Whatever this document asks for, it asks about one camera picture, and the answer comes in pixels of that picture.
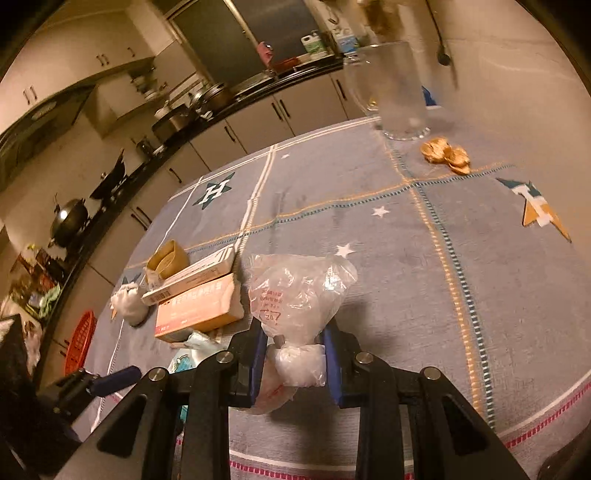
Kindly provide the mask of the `pink cloth at window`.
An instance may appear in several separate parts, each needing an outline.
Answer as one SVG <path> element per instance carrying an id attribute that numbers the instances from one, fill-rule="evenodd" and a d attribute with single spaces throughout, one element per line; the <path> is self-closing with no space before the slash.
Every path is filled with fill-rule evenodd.
<path id="1" fill-rule="evenodd" d="M 259 58 L 263 61 L 263 64 L 266 67 L 270 66 L 273 62 L 273 47 L 269 43 L 262 41 L 256 45 L 256 52 L 259 54 Z"/>

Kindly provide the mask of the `white tissue ball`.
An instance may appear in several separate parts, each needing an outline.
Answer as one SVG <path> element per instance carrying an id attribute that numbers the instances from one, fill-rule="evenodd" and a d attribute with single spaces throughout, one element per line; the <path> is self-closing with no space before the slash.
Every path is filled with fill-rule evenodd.
<path id="1" fill-rule="evenodd" d="M 122 284 L 110 297 L 111 319 L 124 320 L 131 327 L 139 326 L 146 318 L 149 307 L 142 301 L 147 292 L 143 285 L 135 282 Z"/>

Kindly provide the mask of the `blue object on floor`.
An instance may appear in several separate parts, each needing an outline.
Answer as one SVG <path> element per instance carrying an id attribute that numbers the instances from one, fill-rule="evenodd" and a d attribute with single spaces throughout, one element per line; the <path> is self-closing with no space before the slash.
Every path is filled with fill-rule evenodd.
<path id="1" fill-rule="evenodd" d="M 437 106 L 436 100 L 433 98 L 431 92 L 426 88 L 422 87 L 425 103 L 428 107 Z"/>

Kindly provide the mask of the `teal white box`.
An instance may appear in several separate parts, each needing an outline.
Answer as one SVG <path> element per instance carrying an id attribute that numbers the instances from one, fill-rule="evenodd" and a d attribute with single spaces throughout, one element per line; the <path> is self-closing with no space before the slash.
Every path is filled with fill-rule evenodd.
<path id="1" fill-rule="evenodd" d="M 197 331 L 192 332 L 183 342 L 174 342 L 170 346 L 174 350 L 167 367 L 170 374 L 197 368 L 202 361 L 224 350 L 221 343 Z"/>

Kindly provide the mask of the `grey patterned tablecloth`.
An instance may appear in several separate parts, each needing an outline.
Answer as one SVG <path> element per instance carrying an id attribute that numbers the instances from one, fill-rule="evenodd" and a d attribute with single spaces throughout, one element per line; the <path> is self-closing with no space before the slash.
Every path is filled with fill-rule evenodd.
<path id="1" fill-rule="evenodd" d="M 181 188 L 118 280 L 169 239 L 192 260 L 235 244 L 236 271 L 256 254 L 347 258 L 339 327 L 393 366 L 440 368 L 536 476 L 590 420 L 590 268 L 517 149 L 431 116 L 470 174 L 370 120 L 317 130 Z"/>

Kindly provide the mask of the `orange medicine box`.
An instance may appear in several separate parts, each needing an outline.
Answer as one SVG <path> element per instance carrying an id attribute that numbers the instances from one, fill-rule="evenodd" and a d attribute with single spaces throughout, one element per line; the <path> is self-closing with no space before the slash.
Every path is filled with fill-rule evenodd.
<path id="1" fill-rule="evenodd" d="M 235 274 L 228 274 L 161 302 L 154 337 L 169 343 L 179 342 L 193 331 L 207 333 L 242 320 L 245 309 L 240 288 L 242 285 Z"/>

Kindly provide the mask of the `orange peel scraps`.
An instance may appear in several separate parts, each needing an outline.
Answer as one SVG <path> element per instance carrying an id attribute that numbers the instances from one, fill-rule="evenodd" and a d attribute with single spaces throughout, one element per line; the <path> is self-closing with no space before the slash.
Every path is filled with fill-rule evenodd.
<path id="1" fill-rule="evenodd" d="M 471 173 L 471 160 L 467 151 L 463 147 L 451 145 L 445 137 L 424 142 L 421 153 L 431 164 L 445 164 L 459 175 Z"/>

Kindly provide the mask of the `black wok with lid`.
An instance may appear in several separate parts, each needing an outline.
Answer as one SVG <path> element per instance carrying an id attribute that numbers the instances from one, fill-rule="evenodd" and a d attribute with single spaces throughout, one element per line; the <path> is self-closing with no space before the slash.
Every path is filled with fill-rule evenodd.
<path id="1" fill-rule="evenodd" d="M 60 205 L 54 196 L 55 217 L 50 227 L 48 247 L 67 248 L 89 220 L 84 199 L 74 198 Z"/>

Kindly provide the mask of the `black frying pan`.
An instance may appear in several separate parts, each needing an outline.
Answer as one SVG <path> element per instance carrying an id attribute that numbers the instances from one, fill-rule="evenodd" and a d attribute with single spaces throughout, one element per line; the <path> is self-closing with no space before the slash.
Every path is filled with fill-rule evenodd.
<path id="1" fill-rule="evenodd" d="M 110 198 L 124 180 L 125 175 L 124 150 L 121 150 L 112 170 L 101 175 L 101 182 L 90 194 L 90 198 L 97 201 Z"/>

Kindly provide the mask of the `long white slim box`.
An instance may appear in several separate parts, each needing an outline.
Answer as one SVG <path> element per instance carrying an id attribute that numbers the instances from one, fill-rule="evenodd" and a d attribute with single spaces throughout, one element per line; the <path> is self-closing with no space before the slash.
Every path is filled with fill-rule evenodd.
<path id="1" fill-rule="evenodd" d="M 228 245 L 175 273 L 142 295 L 146 306 L 159 304 L 187 290 L 228 275 L 235 261 L 235 246 Z"/>

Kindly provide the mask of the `knotted white plastic bag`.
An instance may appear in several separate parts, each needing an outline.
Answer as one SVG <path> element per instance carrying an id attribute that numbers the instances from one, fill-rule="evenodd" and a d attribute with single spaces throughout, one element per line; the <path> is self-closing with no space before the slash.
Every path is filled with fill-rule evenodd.
<path id="1" fill-rule="evenodd" d="M 342 256 L 256 254 L 250 258 L 249 309 L 269 338 L 254 414 L 283 407 L 297 390 L 325 386 L 327 355 L 318 335 L 356 281 L 356 267 Z"/>

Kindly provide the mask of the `red plastic mesh basket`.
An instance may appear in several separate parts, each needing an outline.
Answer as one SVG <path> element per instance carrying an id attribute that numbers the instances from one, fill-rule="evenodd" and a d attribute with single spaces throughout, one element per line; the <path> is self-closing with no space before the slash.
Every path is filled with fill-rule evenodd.
<path id="1" fill-rule="evenodd" d="M 92 310 L 85 311 L 68 344 L 64 361 L 65 375 L 69 375 L 84 366 L 96 324 L 97 318 L 94 312 Z"/>

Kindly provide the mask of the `green cloth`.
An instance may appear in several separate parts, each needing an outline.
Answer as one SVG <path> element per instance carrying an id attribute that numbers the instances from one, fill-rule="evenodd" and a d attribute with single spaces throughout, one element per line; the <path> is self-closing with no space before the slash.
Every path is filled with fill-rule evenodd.
<path id="1" fill-rule="evenodd" d="M 53 308 L 55 307 L 57 300 L 60 297 L 60 294 L 61 294 L 61 286 L 56 285 L 53 288 L 51 288 L 50 290 L 48 290 L 47 293 L 41 298 L 40 303 L 39 303 L 39 318 L 40 319 L 44 319 L 51 314 Z"/>

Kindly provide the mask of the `steel pot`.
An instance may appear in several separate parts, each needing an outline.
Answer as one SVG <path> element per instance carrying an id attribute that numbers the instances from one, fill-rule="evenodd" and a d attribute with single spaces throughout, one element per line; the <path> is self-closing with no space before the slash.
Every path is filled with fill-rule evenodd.
<path id="1" fill-rule="evenodd" d="M 205 112 L 217 112 L 228 107 L 235 100 L 235 93 L 224 83 L 217 83 L 203 91 L 195 100 L 194 110 L 204 114 Z"/>

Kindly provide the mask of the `range hood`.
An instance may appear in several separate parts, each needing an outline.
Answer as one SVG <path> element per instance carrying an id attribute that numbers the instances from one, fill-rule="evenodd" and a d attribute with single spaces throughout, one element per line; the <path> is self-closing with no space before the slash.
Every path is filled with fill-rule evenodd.
<path id="1" fill-rule="evenodd" d="M 1 190 L 29 160 L 74 125 L 94 89 L 86 85 L 55 94 L 1 134 Z"/>

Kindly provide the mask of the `clear glass pitcher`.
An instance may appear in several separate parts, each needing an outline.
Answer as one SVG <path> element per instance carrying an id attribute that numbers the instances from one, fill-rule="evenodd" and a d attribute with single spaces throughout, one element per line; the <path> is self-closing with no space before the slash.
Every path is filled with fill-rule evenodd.
<path id="1" fill-rule="evenodd" d="M 346 55 L 344 74 L 353 101 L 379 120 L 386 137 L 406 141 L 428 134 L 426 100 L 407 42 L 359 48 Z"/>

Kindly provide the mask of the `brown tape roll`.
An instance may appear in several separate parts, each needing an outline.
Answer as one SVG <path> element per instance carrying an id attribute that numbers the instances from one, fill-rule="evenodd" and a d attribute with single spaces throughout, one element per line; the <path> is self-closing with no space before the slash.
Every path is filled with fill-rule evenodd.
<path id="1" fill-rule="evenodd" d="M 186 251 L 175 240 L 169 240 L 149 258 L 146 269 L 149 274 L 155 273 L 166 280 L 188 266 Z"/>

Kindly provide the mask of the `white detergent jug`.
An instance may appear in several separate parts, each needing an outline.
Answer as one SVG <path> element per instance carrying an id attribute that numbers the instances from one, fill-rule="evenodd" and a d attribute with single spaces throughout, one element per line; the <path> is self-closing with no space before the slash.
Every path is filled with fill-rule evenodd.
<path id="1" fill-rule="evenodd" d="M 304 49 L 310 55 L 311 60 L 318 60 L 328 55 L 325 44 L 322 42 L 322 37 L 318 35 L 317 31 L 312 31 L 311 34 L 302 36 L 301 44 L 304 45 Z"/>

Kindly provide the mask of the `dark rice cooker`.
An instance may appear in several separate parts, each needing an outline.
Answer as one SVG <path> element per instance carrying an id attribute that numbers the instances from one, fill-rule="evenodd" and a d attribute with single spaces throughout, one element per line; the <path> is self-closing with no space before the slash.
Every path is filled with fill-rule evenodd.
<path id="1" fill-rule="evenodd" d="M 151 127 L 153 135 L 163 144 L 168 145 L 194 121 L 197 115 L 186 105 L 181 104 L 159 118 Z"/>

